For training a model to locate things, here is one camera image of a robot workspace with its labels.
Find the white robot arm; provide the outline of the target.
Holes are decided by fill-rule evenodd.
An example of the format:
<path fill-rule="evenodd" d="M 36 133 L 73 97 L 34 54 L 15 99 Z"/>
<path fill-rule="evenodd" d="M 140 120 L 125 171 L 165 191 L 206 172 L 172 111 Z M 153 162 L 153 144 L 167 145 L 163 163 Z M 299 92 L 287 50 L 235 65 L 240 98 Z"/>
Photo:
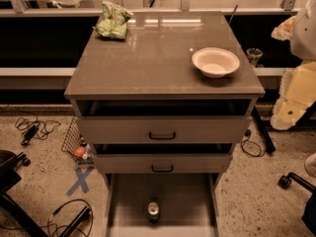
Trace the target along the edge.
<path fill-rule="evenodd" d="M 289 40 L 291 53 L 302 60 L 295 69 L 284 71 L 273 107 L 271 126 L 287 130 L 316 102 L 316 0 L 308 0 L 295 16 L 274 28 L 272 37 Z"/>

